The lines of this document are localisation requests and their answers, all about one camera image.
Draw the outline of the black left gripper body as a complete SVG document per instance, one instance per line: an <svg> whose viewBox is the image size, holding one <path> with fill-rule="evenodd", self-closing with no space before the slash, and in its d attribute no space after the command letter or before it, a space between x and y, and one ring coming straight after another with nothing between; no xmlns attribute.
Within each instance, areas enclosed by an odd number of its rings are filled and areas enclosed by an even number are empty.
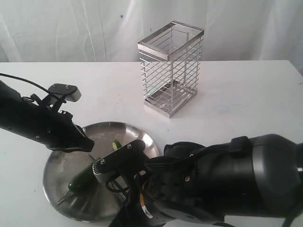
<svg viewBox="0 0 303 227"><path fill-rule="evenodd" d="M28 105L23 113L27 138L44 144L50 150L66 153L91 152L94 141L72 122L72 115L46 107Z"/></svg>

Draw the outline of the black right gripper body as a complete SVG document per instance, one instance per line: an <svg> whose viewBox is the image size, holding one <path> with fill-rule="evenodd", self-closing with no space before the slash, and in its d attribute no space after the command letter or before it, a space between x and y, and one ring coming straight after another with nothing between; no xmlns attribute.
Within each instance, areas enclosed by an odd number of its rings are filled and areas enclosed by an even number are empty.
<svg viewBox="0 0 303 227"><path fill-rule="evenodd" d="M213 168L194 163L189 168L141 171L127 185L127 199L110 226L162 227L176 219L220 226L224 212L215 205L217 193L208 182Z"/></svg>

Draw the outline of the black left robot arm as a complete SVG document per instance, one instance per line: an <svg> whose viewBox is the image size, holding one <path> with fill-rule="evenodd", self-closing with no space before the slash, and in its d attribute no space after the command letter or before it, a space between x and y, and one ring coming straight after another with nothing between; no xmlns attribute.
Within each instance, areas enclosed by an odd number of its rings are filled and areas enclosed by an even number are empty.
<svg viewBox="0 0 303 227"><path fill-rule="evenodd" d="M73 123L73 115L59 111L65 101L77 102L81 93L76 86L54 84L40 99L32 94L22 97L5 83L0 84L0 127L39 142L52 151L91 152L94 141Z"/></svg>

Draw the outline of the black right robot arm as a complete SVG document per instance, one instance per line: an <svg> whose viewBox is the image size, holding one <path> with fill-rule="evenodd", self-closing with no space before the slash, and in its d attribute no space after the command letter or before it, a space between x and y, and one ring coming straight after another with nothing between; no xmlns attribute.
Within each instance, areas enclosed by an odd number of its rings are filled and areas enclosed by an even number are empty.
<svg viewBox="0 0 303 227"><path fill-rule="evenodd" d="M277 134L209 147L177 142L143 166L111 226L224 227L226 216L248 216L283 218L288 227L303 212L303 146Z"/></svg>

